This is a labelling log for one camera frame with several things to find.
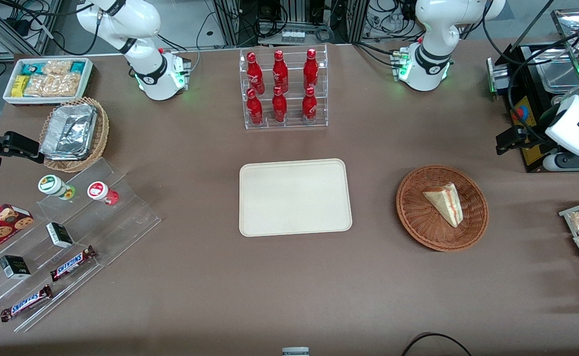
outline table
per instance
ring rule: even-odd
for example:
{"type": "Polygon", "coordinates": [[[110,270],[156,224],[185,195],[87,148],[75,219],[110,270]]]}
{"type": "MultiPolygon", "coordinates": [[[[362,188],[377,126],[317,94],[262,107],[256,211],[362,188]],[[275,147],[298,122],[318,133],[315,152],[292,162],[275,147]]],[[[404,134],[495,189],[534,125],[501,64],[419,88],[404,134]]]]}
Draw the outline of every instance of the table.
{"type": "MultiPolygon", "coordinates": [[[[0,354],[397,355],[436,331],[475,355],[579,355],[579,253],[557,216],[579,204],[579,174],[526,174],[518,152],[495,154],[509,118],[487,90],[489,44],[459,44],[432,92],[351,45],[329,51],[330,126],[292,132],[244,129],[237,50],[204,52],[190,90],[165,102],[138,90],[122,56],[92,57],[104,156],[164,220],[29,332],[0,325],[0,354]],[[350,230],[240,235],[244,164],[318,158],[346,163],[350,230]],[[428,250],[396,217],[398,183],[427,164],[484,192],[489,227],[473,248],[428,250]]],[[[7,105],[0,132],[38,137],[49,111],[7,105]]],[[[29,207],[47,173],[4,159],[0,204],[29,207]]],[[[410,355],[458,351],[425,339],[410,355]]]]}

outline clear acrylic display stand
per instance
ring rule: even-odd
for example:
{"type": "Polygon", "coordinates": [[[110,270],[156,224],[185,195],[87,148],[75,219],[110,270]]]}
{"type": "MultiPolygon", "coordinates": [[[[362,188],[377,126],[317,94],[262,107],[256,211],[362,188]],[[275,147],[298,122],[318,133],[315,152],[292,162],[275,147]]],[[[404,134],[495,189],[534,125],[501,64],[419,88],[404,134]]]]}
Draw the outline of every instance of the clear acrylic display stand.
{"type": "Polygon", "coordinates": [[[285,93],[288,102],[288,117],[285,123],[279,124],[274,120],[274,110],[272,108],[272,98],[274,97],[274,77],[272,77],[272,67],[274,67],[274,51],[278,48],[260,47],[240,51],[239,73],[241,79],[241,100],[243,102],[243,115],[246,129],[282,129],[282,128],[312,128],[327,126],[328,117],[328,59],[326,45],[313,46],[288,46],[283,47],[283,57],[288,65],[289,91],[285,93]],[[303,98],[305,88],[303,87],[303,67],[307,60],[307,50],[316,50],[316,61],[318,62],[318,84],[315,88],[315,97],[318,101],[316,106],[316,119],[311,125],[303,123],[303,98]],[[263,125],[254,126],[249,119],[248,106],[246,102],[246,90],[249,88],[248,82],[248,61],[246,54],[254,52],[256,61],[263,70],[263,83],[265,92],[259,95],[258,99],[263,105],[263,125]]]}
{"type": "Polygon", "coordinates": [[[3,255],[21,256],[32,274],[23,281],[6,278],[0,266],[0,313],[23,299],[37,293],[46,284],[52,288],[54,297],[35,304],[32,309],[19,313],[7,322],[14,331],[27,331],[45,317],[65,298],[82,286],[88,279],[105,268],[133,245],[140,237],[160,222],[153,210],[133,192],[122,179],[124,174],[104,158],[90,168],[74,176],[68,184],[76,188],[71,200],[55,196],[29,208],[35,222],[27,232],[9,239],[0,246],[3,255]],[[87,196],[88,186],[101,181],[118,192],[115,205],[106,205],[87,196]],[[74,245],[59,248],[52,244],[46,225],[54,221],[64,225],[74,245]],[[69,275],[52,282],[50,271],[92,245],[97,256],[89,259],[69,275]]]}

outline sandwich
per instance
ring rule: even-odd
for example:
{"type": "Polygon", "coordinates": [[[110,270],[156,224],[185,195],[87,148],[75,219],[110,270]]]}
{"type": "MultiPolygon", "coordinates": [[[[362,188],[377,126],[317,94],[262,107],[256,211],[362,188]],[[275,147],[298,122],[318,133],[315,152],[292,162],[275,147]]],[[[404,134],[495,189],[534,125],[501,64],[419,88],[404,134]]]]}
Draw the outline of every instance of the sandwich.
{"type": "Polygon", "coordinates": [[[459,193],[454,183],[450,182],[442,187],[430,187],[425,189],[423,194],[452,227],[457,227],[463,221],[461,201],[459,201],[459,193]]]}

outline wicker basket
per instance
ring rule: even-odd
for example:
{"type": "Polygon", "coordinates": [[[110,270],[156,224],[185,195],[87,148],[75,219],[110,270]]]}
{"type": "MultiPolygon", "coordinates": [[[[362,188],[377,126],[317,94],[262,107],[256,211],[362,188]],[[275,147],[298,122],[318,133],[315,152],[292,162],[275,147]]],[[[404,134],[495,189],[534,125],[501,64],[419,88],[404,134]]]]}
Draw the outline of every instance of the wicker basket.
{"type": "Polygon", "coordinates": [[[477,184],[452,167],[428,165],[410,172],[400,183],[395,198],[397,214],[417,241],[437,251],[465,250],[475,244],[488,225],[488,207],[477,184]],[[432,186],[453,182],[457,187],[463,221],[452,227],[423,195],[432,186]]]}
{"type": "MultiPolygon", "coordinates": [[[[91,153],[85,160],[82,161],[53,161],[46,158],[43,164],[45,164],[47,168],[54,169],[56,171],[63,171],[66,173],[80,172],[83,169],[91,166],[98,160],[98,158],[102,156],[104,147],[107,145],[107,135],[109,134],[109,118],[107,117],[107,113],[104,112],[101,104],[89,97],[82,97],[81,99],[68,101],[67,103],[61,104],[61,106],[78,104],[90,104],[95,106],[95,108],[98,110],[96,127],[94,128],[94,138],[92,139],[91,153]]],[[[43,142],[43,139],[46,136],[51,117],[52,113],[48,115],[46,123],[43,124],[43,130],[41,130],[41,134],[39,135],[39,144],[43,142]]]]}

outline red bottle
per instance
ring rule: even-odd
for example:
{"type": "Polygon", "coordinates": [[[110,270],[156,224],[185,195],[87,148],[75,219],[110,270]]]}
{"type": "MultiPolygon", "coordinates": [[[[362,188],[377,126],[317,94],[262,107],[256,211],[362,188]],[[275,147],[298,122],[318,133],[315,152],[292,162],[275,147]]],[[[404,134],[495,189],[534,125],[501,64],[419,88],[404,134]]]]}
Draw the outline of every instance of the red bottle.
{"type": "Polygon", "coordinates": [[[311,125],[316,120],[316,105],[318,102],[314,97],[314,87],[309,86],[305,90],[305,97],[303,98],[303,122],[306,125],[311,125]]]}
{"type": "Polygon", "coordinates": [[[250,86],[256,90],[256,94],[263,95],[265,84],[263,84],[263,71],[261,66],[256,63],[256,54],[249,52],[248,58],[248,81],[250,86]]]}
{"type": "Polygon", "coordinates": [[[256,97],[256,92],[252,88],[248,88],[246,94],[248,95],[246,106],[248,106],[250,121],[252,121],[254,126],[261,126],[263,124],[263,106],[261,101],[256,97]]]}
{"type": "Polygon", "coordinates": [[[303,67],[303,87],[307,90],[309,86],[318,84],[318,62],[316,61],[316,50],[310,48],[307,50],[307,61],[303,67]]]}
{"type": "Polygon", "coordinates": [[[288,65],[283,60],[283,51],[274,51],[274,68],[272,68],[272,75],[274,75],[274,85],[280,86],[283,93],[290,89],[290,78],[288,75],[288,65]]]}
{"type": "Polygon", "coordinates": [[[288,101],[285,99],[283,89],[280,86],[274,87],[272,106],[274,107],[274,120],[279,124],[284,123],[288,117],[288,101]]]}

